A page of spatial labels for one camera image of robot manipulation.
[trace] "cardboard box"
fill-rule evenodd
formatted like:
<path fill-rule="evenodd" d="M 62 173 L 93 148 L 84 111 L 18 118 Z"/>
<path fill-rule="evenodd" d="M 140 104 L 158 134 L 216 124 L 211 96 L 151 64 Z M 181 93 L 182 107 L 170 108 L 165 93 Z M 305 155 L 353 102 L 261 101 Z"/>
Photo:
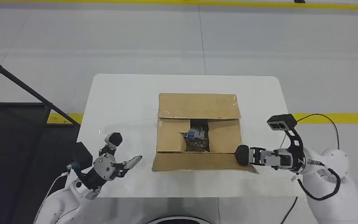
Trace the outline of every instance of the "cardboard box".
<path fill-rule="evenodd" d="M 160 94 L 157 153 L 153 171 L 246 170 L 234 156 L 241 142 L 241 118 L 236 95 Z M 195 152 L 187 147 L 183 134 L 191 123 L 207 122 L 209 151 Z"/>

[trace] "black cable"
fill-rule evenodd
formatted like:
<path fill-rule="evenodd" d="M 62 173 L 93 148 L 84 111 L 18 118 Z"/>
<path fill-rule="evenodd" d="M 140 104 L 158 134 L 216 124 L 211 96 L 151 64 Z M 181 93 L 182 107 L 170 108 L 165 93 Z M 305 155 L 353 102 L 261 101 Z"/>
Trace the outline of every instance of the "black cable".
<path fill-rule="evenodd" d="M 295 198 L 295 201 L 293 202 L 290 210 L 287 212 L 286 216 L 284 217 L 284 219 L 282 220 L 281 224 L 284 224 L 284 222 L 286 221 L 287 217 L 289 216 L 290 212 L 292 211 L 293 207 L 295 207 L 296 202 L 297 202 L 298 197 Z"/>
<path fill-rule="evenodd" d="M 310 114 L 310 115 L 304 116 L 304 117 L 301 118 L 301 119 L 298 119 L 297 122 L 299 122 L 299 121 L 301 121 L 301 120 L 303 120 L 303 119 L 306 119 L 306 118 L 308 118 L 308 117 L 310 117 L 310 116 L 314 116 L 314 115 L 319 115 L 319 116 L 323 116 L 323 117 L 327 118 L 327 119 L 333 124 L 333 126 L 335 126 L 336 136 L 337 136 L 337 148 L 338 148 L 338 150 L 340 150 L 340 136 L 338 135 L 337 126 L 336 126 L 336 124 L 333 122 L 333 120 L 332 120 L 331 118 L 329 118 L 328 116 L 325 116 L 324 114 Z"/>
<path fill-rule="evenodd" d="M 301 120 L 303 120 L 303 119 L 306 119 L 306 118 L 308 118 L 308 117 L 310 117 L 310 116 L 314 116 L 314 115 L 323 116 L 323 117 L 327 118 L 327 119 L 333 124 L 333 126 L 335 127 L 335 130 L 336 130 L 337 148 L 338 148 L 338 150 L 340 150 L 340 136 L 339 136 L 339 134 L 338 134 L 337 126 L 336 126 L 336 124 L 334 123 L 334 121 L 333 121 L 331 118 L 329 118 L 328 116 L 326 116 L 326 115 L 324 115 L 324 114 L 310 114 L 310 115 L 304 116 L 304 117 L 301 118 L 301 119 L 298 119 L 297 122 L 299 122 L 299 121 L 301 121 Z M 318 200 L 318 201 L 326 200 L 326 199 L 328 199 L 328 198 L 330 198 L 330 197 L 336 195 L 336 194 L 338 193 L 340 187 L 341 187 L 341 178 L 340 178 L 340 176 L 339 176 L 336 172 L 334 172 L 332 169 L 328 169 L 328 171 L 329 171 L 331 174 L 333 174 L 333 175 L 337 178 L 336 187 L 335 187 L 334 191 L 333 191 L 331 194 L 327 194 L 326 196 L 323 196 L 323 197 L 321 197 L 321 198 L 316 198 L 315 196 L 311 195 L 310 192 L 307 191 L 307 189 L 303 186 L 302 181 L 301 181 L 300 179 L 297 179 L 297 181 L 298 181 L 299 185 L 301 186 L 303 192 L 304 192 L 305 194 L 307 194 L 310 198 L 312 198 L 312 199 L 314 199 L 314 200 Z M 282 220 L 281 224 L 284 224 L 284 222 L 286 221 L 288 215 L 290 214 L 290 212 L 292 211 L 292 209 L 295 207 L 296 202 L 297 202 L 297 199 L 298 199 L 298 197 L 295 198 L 294 203 L 292 204 L 290 210 L 287 212 L 286 216 L 285 216 L 284 219 Z"/>
<path fill-rule="evenodd" d="M 331 194 L 327 194 L 326 196 L 323 196 L 321 198 L 316 198 L 315 196 L 311 195 L 310 192 L 308 192 L 306 190 L 306 188 L 303 186 L 302 181 L 300 179 L 297 179 L 297 181 L 298 181 L 299 185 L 301 186 L 302 190 L 310 198 L 312 198 L 313 200 L 318 200 L 318 201 L 326 200 L 326 199 L 336 195 L 338 193 L 338 191 L 340 190 L 340 187 L 341 187 L 341 178 L 340 178 L 340 176 L 336 172 L 334 172 L 331 168 L 328 168 L 328 171 L 337 178 L 337 184 L 336 184 L 336 187 L 335 187 L 334 191 Z"/>

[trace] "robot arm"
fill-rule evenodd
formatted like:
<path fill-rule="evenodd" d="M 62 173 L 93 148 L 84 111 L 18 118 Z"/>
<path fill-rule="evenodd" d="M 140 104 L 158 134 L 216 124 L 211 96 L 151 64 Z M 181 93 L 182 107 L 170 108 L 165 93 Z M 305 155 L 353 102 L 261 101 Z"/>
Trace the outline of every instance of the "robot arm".
<path fill-rule="evenodd" d="M 288 148 L 267 151 L 241 145 L 235 152 L 238 163 L 271 166 L 302 174 L 298 179 L 307 194 L 313 215 L 320 224 L 358 223 L 358 190 L 348 176 L 348 157 L 341 150 L 326 150 L 318 155 L 303 147 L 291 114 L 275 115 L 267 121 L 272 130 L 283 130 L 290 138 Z"/>
<path fill-rule="evenodd" d="M 117 164 L 114 154 L 122 142 L 120 133 L 111 133 L 105 138 L 106 145 L 93 162 L 93 168 L 86 174 L 82 173 L 81 164 L 74 162 L 68 168 L 73 169 L 78 178 L 69 187 L 54 192 L 43 202 L 34 223 L 80 223 L 86 209 L 100 193 L 107 181 L 123 178 L 142 159 L 135 156 L 129 161 Z"/>

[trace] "floor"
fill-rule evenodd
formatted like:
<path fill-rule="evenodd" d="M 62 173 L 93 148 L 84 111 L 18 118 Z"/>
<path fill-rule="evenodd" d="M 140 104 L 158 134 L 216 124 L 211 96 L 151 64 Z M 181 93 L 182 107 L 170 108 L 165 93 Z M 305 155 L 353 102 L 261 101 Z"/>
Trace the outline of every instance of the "floor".
<path fill-rule="evenodd" d="M 67 113 L 84 112 L 98 73 L 275 76 L 291 113 L 356 113 L 357 19 L 339 10 L 0 3 L 0 64 Z M 0 101 L 36 100 L 0 77 Z M 338 125 L 351 158 L 356 128 Z M 336 146 L 328 124 L 298 130 L 319 152 Z M 350 169 L 358 181 L 358 164 Z M 279 223 L 294 199 L 123 200 L 103 223 L 117 223 L 114 213 L 143 223 L 176 211 L 214 223 Z M 301 222 L 315 223 L 304 199 L 286 221 Z"/>

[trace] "black metal frame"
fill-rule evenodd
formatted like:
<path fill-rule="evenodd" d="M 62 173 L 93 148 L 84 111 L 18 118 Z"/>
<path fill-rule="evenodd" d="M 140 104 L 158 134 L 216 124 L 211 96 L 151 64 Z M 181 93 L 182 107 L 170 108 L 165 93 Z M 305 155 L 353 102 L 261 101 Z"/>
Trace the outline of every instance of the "black metal frame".
<path fill-rule="evenodd" d="M 18 108 L 34 108 L 35 107 L 35 108 L 38 108 L 39 106 L 46 107 L 46 115 L 44 117 L 44 120 L 41 123 L 41 126 L 39 127 L 39 131 L 36 134 L 34 142 L 33 142 L 32 146 L 30 147 L 29 156 L 28 156 L 28 159 L 26 161 L 26 166 L 25 166 L 25 167 L 28 167 L 28 169 L 24 169 L 24 171 L 21 174 L 21 177 L 20 177 L 21 184 L 19 184 L 18 189 L 17 189 L 18 194 L 16 194 L 16 196 L 15 196 L 14 203 L 13 203 L 10 213 L 8 214 L 8 217 L 7 217 L 7 223 L 11 223 L 13 216 L 15 215 L 17 205 L 21 198 L 21 194 L 25 187 L 25 182 L 26 182 L 27 176 L 29 175 L 30 167 L 35 159 L 37 149 L 39 147 L 39 144 L 40 144 L 40 141 L 41 141 L 42 135 L 44 133 L 45 126 L 47 124 L 47 121 L 49 119 L 51 111 L 52 110 L 56 111 L 57 113 L 59 113 L 61 116 L 63 116 L 67 120 L 69 120 L 73 125 L 75 125 L 78 128 L 81 125 L 78 122 L 76 122 L 74 119 L 72 119 L 70 116 L 68 116 L 65 112 L 60 110 L 57 106 L 53 105 L 50 101 L 48 101 L 46 98 L 44 98 L 39 93 L 37 93 L 35 90 L 33 90 L 30 86 L 28 86 L 27 84 L 25 84 L 24 82 L 19 80 L 16 76 L 14 76 L 8 70 L 4 69 L 2 66 L 0 66 L 0 73 L 3 74 L 9 80 L 14 82 L 15 84 L 17 84 L 22 89 L 24 89 L 25 91 L 27 91 L 32 96 L 36 97 L 38 100 L 40 100 L 42 102 L 42 103 L 12 103 L 12 102 L 9 102 L 9 103 L 1 103 L 2 106 L 6 106 L 9 108 L 14 108 L 14 107 L 18 107 Z"/>
<path fill-rule="evenodd" d="M 38 100 L 43 102 L 50 110 L 54 110 L 57 113 L 59 113 L 61 116 L 69 120 L 72 124 L 76 126 L 81 126 L 77 121 L 73 120 L 70 116 L 68 116 L 65 112 L 60 110 L 57 106 L 53 105 L 50 101 L 48 101 L 46 98 L 41 96 L 38 92 L 33 90 L 30 86 L 19 80 L 16 76 L 11 74 L 8 70 L 4 69 L 2 66 L 0 66 L 0 73 L 3 74 L 5 77 L 7 77 L 9 80 L 26 90 L 29 94 L 32 96 L 35 96 Z"/>

